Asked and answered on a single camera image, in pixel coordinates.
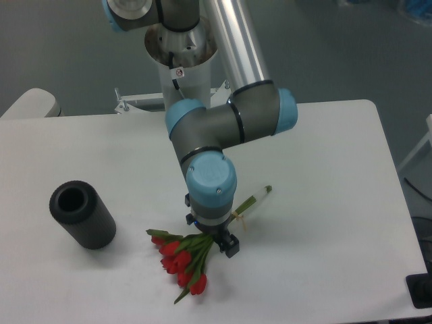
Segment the screw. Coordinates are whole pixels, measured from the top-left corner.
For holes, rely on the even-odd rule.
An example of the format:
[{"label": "screw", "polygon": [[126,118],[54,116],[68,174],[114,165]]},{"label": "screw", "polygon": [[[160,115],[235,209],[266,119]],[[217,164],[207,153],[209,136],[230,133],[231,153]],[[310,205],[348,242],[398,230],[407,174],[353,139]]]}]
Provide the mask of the screw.
[{"label": "screw", "polygon": [[129,111],[129,107],[128,107],[128,104],[126,103],[126,100],[123,100],[123,110]]}]

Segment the green stem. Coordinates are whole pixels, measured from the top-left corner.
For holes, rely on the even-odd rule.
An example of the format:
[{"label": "green stem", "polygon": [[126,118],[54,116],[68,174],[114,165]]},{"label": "green stem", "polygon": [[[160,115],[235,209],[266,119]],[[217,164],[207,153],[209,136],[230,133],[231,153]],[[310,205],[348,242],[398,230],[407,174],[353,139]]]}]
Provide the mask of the green stem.
[{"label": "green stem", "polygon": [[247,198],[239,207],[236,209],[237,215],[243,214],[246,210],[251,208],[253,204],[255,204],[257,201],[263,199],[270,191],[272,191],[271,186],[265,186],[263,189],[261,189],[259,192],[257,192],[255,195],[250,196]]}]

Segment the white table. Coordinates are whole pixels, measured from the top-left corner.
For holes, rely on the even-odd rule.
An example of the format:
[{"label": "white table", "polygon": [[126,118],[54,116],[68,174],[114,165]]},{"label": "white table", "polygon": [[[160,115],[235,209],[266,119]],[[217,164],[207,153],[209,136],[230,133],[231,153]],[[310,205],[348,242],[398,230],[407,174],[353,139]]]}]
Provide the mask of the white table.
[{"label": "white table", "polygon": [[[236,204],[273,192],[215,249],[202,296],[177,305],[145,234],[179,234],[186,185],[163,113],[0,121],[0,323],[350,323],[419,317],[405,277],[425,273],[369,101],[299,106],[298,125],[227,149]],[[117,234],[81,248],[51,217],[60,184],[92,184]]]}]

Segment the black cable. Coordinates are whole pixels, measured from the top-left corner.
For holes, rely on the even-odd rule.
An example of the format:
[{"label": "black cable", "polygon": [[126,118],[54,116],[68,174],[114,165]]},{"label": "black cable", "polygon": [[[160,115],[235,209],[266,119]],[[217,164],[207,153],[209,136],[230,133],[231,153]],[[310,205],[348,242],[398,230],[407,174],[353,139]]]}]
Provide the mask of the black cable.
[{"label": "black cable", "polygon": [[423,194],[419,189],[417,189],[408,179],[404,178],[404,181],[406,182],[406,184],[408,184],[411,189],[413,189],[415,192],[417,192],[420,196],[422,196],[425,200],[429,201],[430,203],[432,203],[432,198],[429,198],[428,196],[426,196],[425,194]]},{"label": "black cable", "polygon": [[[174,53],[173,52],[169,52],[169,61],[168,61],[168,67],[169,69],[173,69],[174,68]],[[180,90],[180,86],[178,85],[178,82],[176,79],[173,79],[173,84],[174,84],[174,88],[176,90]]]},{"label": "black cable", "polygon": [[411,219],[424,219],[425,221],[432,221],[431,218],[427,218],[423,216],[412,216]]}]

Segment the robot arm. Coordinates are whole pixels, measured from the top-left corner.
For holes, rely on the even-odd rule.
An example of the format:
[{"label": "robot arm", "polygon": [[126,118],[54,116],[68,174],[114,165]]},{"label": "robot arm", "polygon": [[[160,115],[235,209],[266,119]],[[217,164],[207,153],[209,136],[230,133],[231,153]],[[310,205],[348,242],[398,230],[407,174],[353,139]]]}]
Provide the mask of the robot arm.
[{"label": "robot arm", "polygon": [[[121,2],[128,1],[108,0],[110,12],[116,12],[112,3]],[[202,232],[213,235],[221,251],[232,257],[239,251],[239,243],[227,226],[237,178],[234,165],[223,154],[223,149],[289,130],[297,122],[297,106],[290,91],[278,90],[269,77],[245,1],[205,0],[204,4],[212,31],[205,34],[204,39],[210,40],[212,34],[215,35],[233,93],[225,105],[207,109],[195,95],[199,92],[188,95],[185,88],[186,99],[168,92],[171,102],[165,101],[165,122],[189,190],[186,204],[191,207],[191,214],[186,219]],[[158,11],[157,21],[163,27],[155,33],[159,43],[156,40],[157,50],[150,53],[152,57],[157,53],[159,63],[184,68],[197,68],[203,64],[209,44],[199,41],[203,39],[203,32],[199,29],[198,1],[154,0],[149,14],[154,7]],[[185,20],[179,19],[178,14],[185,7],[188,15]],[[146,17],[138,18],[142,20],[141,24],[150,19]],[[173,57],[177,59],[176,63],[172,61]]]}]

